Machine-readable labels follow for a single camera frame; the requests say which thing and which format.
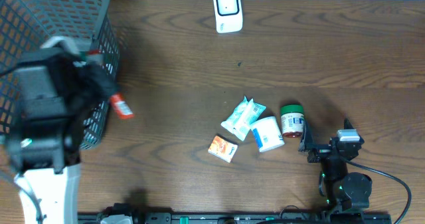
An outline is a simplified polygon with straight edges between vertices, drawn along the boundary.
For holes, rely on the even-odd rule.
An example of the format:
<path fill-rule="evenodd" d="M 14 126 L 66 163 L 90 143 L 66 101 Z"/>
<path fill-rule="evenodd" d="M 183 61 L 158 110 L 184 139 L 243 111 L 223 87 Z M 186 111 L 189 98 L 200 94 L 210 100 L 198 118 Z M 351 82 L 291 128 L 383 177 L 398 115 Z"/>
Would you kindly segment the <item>green lid jar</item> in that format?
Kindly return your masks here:
<path fill-rule="evenodd" d="M 290 104 L 280 108 L 282 136 L 286 138 L 301 137 L 304 130 L 304 109 L 299 104 Z"/>

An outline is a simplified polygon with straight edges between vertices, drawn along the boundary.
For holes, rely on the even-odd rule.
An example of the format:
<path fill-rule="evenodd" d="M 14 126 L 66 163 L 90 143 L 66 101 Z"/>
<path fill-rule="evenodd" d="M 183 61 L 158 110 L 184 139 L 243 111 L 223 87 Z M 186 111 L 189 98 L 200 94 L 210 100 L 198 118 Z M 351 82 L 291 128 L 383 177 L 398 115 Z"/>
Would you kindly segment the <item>white tub with blue label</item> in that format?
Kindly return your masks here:
<path fill-rule="evenodd" d="M 285 144 L 274 116 L 257 120 L 250 127 L 260 153 L 279 148 Z"/>

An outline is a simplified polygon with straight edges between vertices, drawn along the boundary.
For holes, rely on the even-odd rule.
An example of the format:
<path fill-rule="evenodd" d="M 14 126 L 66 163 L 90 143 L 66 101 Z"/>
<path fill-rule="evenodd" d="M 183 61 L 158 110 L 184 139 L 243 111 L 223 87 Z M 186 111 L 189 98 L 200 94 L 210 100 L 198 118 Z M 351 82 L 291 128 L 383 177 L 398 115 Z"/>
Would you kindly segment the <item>mint green wipes packet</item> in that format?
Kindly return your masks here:
<path fill-rule="evenodd" d="M 239 140 L 244 141 L 250 131 L 251 124 L 257 121 L 265 109 L 264 105 L 256 103 L 254 99 L 248 100 L 244 97 L 233 113 L 220 125 Z"/>

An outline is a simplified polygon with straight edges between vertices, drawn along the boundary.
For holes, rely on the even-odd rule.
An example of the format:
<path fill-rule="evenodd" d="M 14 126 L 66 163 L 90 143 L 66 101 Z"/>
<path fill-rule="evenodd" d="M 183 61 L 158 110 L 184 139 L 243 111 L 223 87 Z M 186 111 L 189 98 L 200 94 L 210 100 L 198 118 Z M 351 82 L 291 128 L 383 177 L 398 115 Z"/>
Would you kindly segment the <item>orange small box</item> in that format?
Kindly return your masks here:
<path fill-rule="evenodd" d="M 208 153 L 230 163 L 237 149 L 238 145 L 216 135 L 208 148 Z"/>

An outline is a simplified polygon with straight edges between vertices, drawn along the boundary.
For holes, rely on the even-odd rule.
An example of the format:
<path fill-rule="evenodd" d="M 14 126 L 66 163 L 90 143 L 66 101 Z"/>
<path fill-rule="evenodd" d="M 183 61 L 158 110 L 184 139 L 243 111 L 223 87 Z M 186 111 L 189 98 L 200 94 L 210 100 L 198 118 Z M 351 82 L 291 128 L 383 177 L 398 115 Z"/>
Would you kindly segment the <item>red snack packet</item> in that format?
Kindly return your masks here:
<path fill-rule="evenodd" d="M 133 112 L 120 93 L 115 93 L 110 97 L 110 104 L 119 118 L 123 120 L 133 118 Z"/>

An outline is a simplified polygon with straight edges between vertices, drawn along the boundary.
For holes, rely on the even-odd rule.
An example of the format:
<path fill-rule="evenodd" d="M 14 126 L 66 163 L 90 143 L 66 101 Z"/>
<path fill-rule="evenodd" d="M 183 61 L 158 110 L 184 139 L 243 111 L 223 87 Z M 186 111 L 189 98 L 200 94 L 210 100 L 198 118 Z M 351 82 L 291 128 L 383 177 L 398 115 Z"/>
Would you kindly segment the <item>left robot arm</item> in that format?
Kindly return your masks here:
<path fill-rule="evenodd" d="M 25 223 L 77 223 L 80 145 L 92 111 L 116 91 L 100 49 L 52 37 L 10 70 L 19 78 L 17 119 L 3 136 Z"/>

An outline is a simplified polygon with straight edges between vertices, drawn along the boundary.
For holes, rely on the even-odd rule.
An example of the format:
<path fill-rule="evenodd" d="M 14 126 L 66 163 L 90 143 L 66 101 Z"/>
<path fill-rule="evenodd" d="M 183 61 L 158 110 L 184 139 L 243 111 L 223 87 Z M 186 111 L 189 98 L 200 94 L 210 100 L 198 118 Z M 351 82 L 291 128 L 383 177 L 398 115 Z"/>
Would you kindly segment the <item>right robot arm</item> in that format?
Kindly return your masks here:
<path fill-rule="evenodd" d="M 359 155 L 364 139 L 348 119 L 327 144 L 318 144 L 308 123 L 304 124 L 298 150 L 307 153 L 309 163 L 319 163 L 319 193 L 328 201 L 322 216 L 327 221 L 344 215 L 361 216 L 369 208 L 372 179 L 359 172 L 348 172 L 347 163 Z"/>

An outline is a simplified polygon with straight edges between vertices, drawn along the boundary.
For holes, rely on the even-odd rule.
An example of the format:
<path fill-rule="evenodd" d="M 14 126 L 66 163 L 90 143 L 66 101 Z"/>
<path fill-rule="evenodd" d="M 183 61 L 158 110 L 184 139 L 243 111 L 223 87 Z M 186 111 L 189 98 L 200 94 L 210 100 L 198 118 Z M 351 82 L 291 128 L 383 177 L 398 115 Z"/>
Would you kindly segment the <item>white barcode scanner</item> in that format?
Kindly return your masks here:
<path fill-rule="evenodd" d="M 213 0 L 217 33 L 239 32 L 243 27 L 241 0 Z"/>

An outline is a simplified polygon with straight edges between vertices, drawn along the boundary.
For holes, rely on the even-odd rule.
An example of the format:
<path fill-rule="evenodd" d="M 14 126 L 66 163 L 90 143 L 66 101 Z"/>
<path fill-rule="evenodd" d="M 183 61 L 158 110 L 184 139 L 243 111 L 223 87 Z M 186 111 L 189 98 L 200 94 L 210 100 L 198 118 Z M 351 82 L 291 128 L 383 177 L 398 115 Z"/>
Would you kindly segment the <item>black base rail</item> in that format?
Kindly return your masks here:
<path fill-rule="evenodd" d="M 388 224 L 388 214 L 340 214 L 326 220 L 320 214 L 285 212 L 278 213 L 133 213 L 126 214 L 79 214 L 78 223 L 148 223 L 148 224 L 196 224 L 196 223 L 380 223 Z"/>

